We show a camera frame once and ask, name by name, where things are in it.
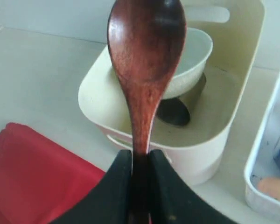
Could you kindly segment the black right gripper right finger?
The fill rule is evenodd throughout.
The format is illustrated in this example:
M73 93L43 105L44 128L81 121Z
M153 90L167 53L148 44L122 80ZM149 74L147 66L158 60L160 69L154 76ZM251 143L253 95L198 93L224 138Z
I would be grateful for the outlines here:
M227 224L229 218L179 177L161 150L149 153L149 208L153 224Z

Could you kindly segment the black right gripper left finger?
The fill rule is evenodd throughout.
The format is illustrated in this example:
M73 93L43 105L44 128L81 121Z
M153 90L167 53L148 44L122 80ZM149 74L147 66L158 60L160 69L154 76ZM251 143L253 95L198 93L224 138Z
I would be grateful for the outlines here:
M126 224L132 153L120 150L100 182L53 224Z

